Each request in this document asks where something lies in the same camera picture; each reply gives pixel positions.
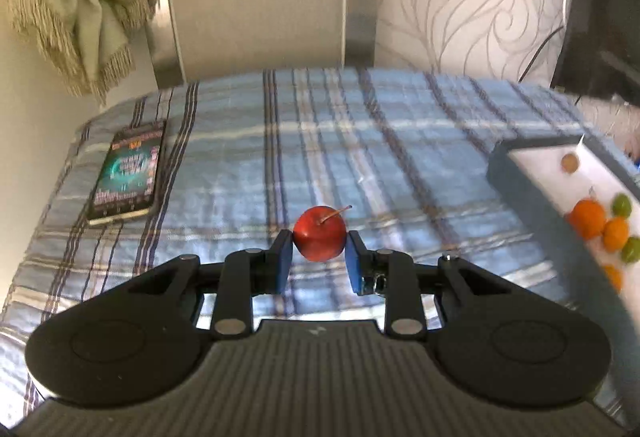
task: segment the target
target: fringe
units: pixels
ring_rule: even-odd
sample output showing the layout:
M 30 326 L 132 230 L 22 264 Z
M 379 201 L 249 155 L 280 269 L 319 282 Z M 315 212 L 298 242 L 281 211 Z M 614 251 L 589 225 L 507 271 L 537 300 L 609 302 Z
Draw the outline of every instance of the fringe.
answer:
M 93 95 L 105 104 L 106 94 L 134 68 L 129 45 L 124 44 L 100 68 L 98 78 L 89 80 L 81 64 L 72 33 L 45 0 L 8 0 L 12 26 L 25 38 L 36 38 L 41 54 L 56 68 L 74 96 Z M 116 6 L 115 13 L 127 36 L 142 27 L 151 16 L 147 0 L 133 0 Z
M 140 29 L 151 18 L 148 0 L 133 0 L 127 6 L 115 5 L 114 12 L 127 36 Z

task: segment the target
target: plaid bedspread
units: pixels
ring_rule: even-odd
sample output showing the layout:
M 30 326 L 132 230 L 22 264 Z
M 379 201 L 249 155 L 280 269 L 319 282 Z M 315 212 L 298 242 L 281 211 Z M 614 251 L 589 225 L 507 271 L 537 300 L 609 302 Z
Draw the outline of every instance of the plaid bedspread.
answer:
M 88 196 L 112 136 L 158 118 L 168 120 L 158 212 L 87 226 Z M 15 275 L 0 322 L 0 422 L 14 425 L 39 402 L 22 357 L 39 323 L 181 253 L 214 262 L 268 247 L 316 204 L 352 204 L 348 227 L 372 249 L 432 264 L 457 251 L 568 302 L 485 172 L 500 139 L 585 130 L 572 103 L 549 89 L 388 70 L 267 71 L 121 103 L 78 131 Z M 211 306 L 209 299 L 203 323 Z M 436 323 L 432 299 L 425 308 Z M 351 292 L 340 258 L 317 264 L 296 253 L 286 294 L 256 298 L 254 312 L 382 319 L 383 305 Z

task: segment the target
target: smartphone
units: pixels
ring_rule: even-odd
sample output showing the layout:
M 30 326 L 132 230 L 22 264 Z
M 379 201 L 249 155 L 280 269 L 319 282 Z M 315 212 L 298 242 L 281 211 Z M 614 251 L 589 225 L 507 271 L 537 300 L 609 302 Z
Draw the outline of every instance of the smartphone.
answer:
M 90 226 L 149 214 L 156 203 L 164 121 L 119 131 L 92 194 Z

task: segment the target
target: white tray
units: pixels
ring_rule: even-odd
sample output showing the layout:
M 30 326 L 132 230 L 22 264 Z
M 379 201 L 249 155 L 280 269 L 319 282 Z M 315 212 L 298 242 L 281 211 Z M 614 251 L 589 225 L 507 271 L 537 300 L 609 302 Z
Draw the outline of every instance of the white tray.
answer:
M 562 172 L 560 160 L 575 151 L 580 168 Z M 627 420 L 640 424 L 640 262 L 629 266 L 610 255 L 598 239 L 586 243 L 564 219 L 594 188 L 609 208 L 618 192 L 632 200 L 632 234 L 640 235 L 640 189 L 625 168 L 592 136 L 505 140 L 489 158 L 487 180 L 500 193 L 553 261 L 578 310 L 600 325 L 612 349 L 610 375 Z M 600 265 L 623 270 L 618 295 Z
M 568 153 L 575 153 L 580 161 L 578 171 L 571 175 L 563 172 L 560 165 L 562 157 Z M 562 216 L 573 210 L 578 200 L 588 198 L 592 193 L 611 218 L 613 198 L 619 193 L 626 194 L 632 203 L 629 230 L 632 235 L 640 237 L 640 201 L 583 142 L 512 150 L 509 157 L 542 190 Z M 619 251 L 611 254 L 604 249 L 602 237 L 585 244 L 599 265 L 615 265 L 622 272 L 620 298 L 640 333 L 640 262 L 623 263 Z

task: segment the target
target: small fruit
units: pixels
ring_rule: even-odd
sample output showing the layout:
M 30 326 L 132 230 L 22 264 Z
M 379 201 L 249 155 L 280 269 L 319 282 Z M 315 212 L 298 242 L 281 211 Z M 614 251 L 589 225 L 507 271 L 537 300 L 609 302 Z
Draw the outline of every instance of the small fruit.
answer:
M 347 227 L 340 213 L 349 208 L 315 206 L 302 213 L 293 227 L 293 242 L 300 254 L 313 262 L 340 255 L 347 240 Z
M 629 197 L 623 193 L 613 197 L 611 213 L 615 216 L 621 216 L 623 219 L 628 219 L 631 216 L 631 200 Z
M 580 160 L 575 153 L 568 153 L 562 157 L 560 165 L 562 166 L 562 171 L 564 173 L 576 173 L 580 167 Z
M 600 235 L 607 222 L 604 208 L 593 198 L 579 200 L 566 218 L 584 240 Z
M 615 265 L 607 263 L 606 265 L 602 266 L 602 270 L 607 275 L 607 278 L 609 278 L 609 282 L 613 289 L 615 289 L 616 292 L 620 292 L 622 290 L 623 282 L 620 269 L 618 269 Z
M 628 239 L 629 226 L 621 216 L 616 216 L 605 224 L 602 232 L 602 245 L 609 253 L 615 253 L 625 247 Z
M 622 248 L 620 258 L 625 263 L 634 263 L 640 260 L 640 239 L 638 237 L 629 237 Z

